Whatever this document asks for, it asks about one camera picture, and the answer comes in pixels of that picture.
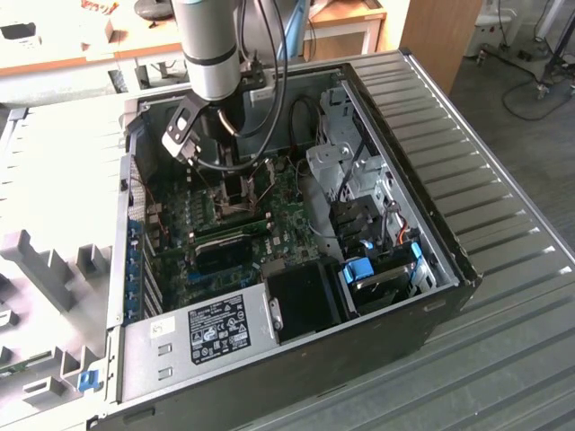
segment table leg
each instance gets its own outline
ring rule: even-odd
[[[6,121],[8,120],[8,114],[10,110],[6,108],[2,103],[0,103],[0,136],[4,131],[4,127],[6,126]]]
[[[136,76],[142,88],[152,88],[146,66],[138,66],[136,69]]]
[[[138,92],[141,90],[140,79],[137,73],[138,64],[133,59],[120,60],[118,67],[124,77],[124,84],[128,92]]]
[[[381,19],[374,19],[366,20],[364,22],[355,22],[352,24],[324,27],[315,29],[315,34],[313,34],[310,30],[307,30],[305,31],[304,40],[311,40],[313,37],[316,39],[321,39],[330,38],[333,36],[341,36],[344,34],[364,33],[361,54],[374,54],[377,49],[377,38],[379,36],[381,23]]]
[[[162,76],[162,79],[170,77],[168,74],[168,68],[165,66],[165,61],[158,63],[158,67],[160,68],[160,75]]]
[[[376,52],[380,27],[381,20],[370,20],[367,22],[366,32],[363,37],[363,46],[361,47],[361,54],[374,54]]]

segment warning label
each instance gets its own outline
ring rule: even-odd
[[[192,310],[188,316],[191,362],[195,365],[250,346],[241,295]]]

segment wooden cabinet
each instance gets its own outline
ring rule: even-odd
[[[312,20],[324,30],[336,22],[378,17],[377,51],[408,48],[445,93],[451,91],[482,0],[381,0],[370,10],[362,0],[335,0]],[[313,36],[306,32],[306,38]],[[329,59],[366,53],[364,33],[332,34],[305,42],[305,58]]]

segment blue plastic latch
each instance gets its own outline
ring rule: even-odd
[[[348,285],[353,283],[353,274],[351,274],[351,269],[349,269],[348,265],[343,267],[343,276]]]
[[[421,251],[421,247],[416,242],[411,243],[411,251],[413,251],[413,256],[415,256],[416,260],[419,260],[420,257],[423,256],[423,252]]]
[[[348,264],[343,268],[343,276],[348,284],[373,275],[374,269],[371,266],[369,258],[353,260],[348,262]]]
[[[100,389],[98,374],[98,370],[88,370],[80,373],[80,378],[78,379],[78,390],[80,392],[87,391],[88,389],[98,391]]]

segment wooden desk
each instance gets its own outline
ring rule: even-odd
[[[378,51],[408,48],[449,94],[482,0],[382,0],[387,18]]]
[[[305,40],[334,38],[353,33],[363,33],[361,54],[373,54],[377,49],[377,40],[386,12],[383,8],[369,9],[362,0],[334,0],[325,9],[312,18],[312,26],[307,25]],[[323,43],[321,51],[314,59],[344,57],[358,52],[350,52],[351,43],[340,38],[333,43]]]
[[[68,3],[62,7],[74,6]],[[44,16],[41,23],[48,28],[57,22],[56,19],[57,16]],[[48,36],[40,30],[41,47],[23,52],[14,51],[12,55],[0,57],[0,77],[74,67],[120,70],[128,89],[133,91],[139,90],[139,81],[134,72],[138,66],[183,59],[174,20],[158,22],[150,29],[151,22],[134,13],[133,2],[124,2],[111,15],[111,21],[114,28],[111,41],[101,46],[75,42],[79,40],[79,34],[70,24],[67,28],[63,24],[65,28],[60,32],[50,31]]]
[[[47,29],[53,29],[55,22],[61,22],[63,8],[73,8],[73,0],[61,0],[63,5],[57,11],[47,10],[42,22]],[[336,0],[313,18],[315,38],[363,33],[361,52],[376,52],[381,23],[385,19],[383,9],[368,9],[361,0]],[[98,68],[103,72],[120,70],[129,91],[140,89],[135,70],[139,66],[183,59],[180,37],[174,20],[158,22],[149,28],[151,22],[138,17],[133,2],[121,2],[111,15],[114,34],[103,46],[80,46],[75,43],[79,36],[73,25],[63,23],[58,34],[46,36],[40,28],[42,45],[21,55],[0,57],[0,77],[32,75],[56,72],[58,69],[76,67]],[[311,40],[311,29],[305,39]]]

